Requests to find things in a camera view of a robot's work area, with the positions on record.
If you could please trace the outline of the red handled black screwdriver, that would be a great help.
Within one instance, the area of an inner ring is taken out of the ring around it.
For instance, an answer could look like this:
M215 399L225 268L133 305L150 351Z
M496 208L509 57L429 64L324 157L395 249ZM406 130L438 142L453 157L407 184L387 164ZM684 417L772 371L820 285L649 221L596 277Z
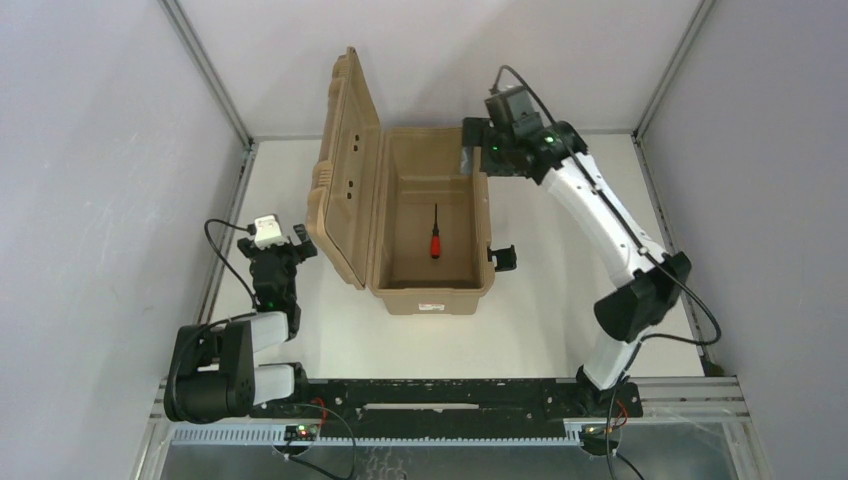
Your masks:
M439 259L441 257L441 239L440 239L440 230L438 224L438 205L434 205L434 218L433 218L433 226L432 226L432 235L430 240L430 257L434 260Z

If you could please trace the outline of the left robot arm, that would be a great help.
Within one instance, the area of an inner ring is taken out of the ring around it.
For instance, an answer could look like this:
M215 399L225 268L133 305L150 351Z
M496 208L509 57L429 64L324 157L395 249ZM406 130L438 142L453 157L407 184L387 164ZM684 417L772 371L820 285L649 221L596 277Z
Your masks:
M255 406L291 399L306 380L299 363L259 365L257 353L294 339L300 330L297 267L316 256L306 228L285 239L275 217L247 228L237 247L249 262L249 312L179 329L163 405L174 422L214 423L248 415Z

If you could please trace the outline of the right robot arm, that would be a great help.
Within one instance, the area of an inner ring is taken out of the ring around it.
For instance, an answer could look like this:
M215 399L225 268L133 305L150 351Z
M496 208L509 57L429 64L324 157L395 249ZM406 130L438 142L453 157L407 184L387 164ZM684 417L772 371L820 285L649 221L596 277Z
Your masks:
M533 117L523 129L512 131L487 118L466 117L461 138L466 151L480 153L477 165L464 157L461 172L533 180L565 207L593 243L615 289L594 304L601 332L576 380L592 396L610 393L625 377L640 344L677 303L690 260L683 253L669 254L638 225L569 123L544 126Z

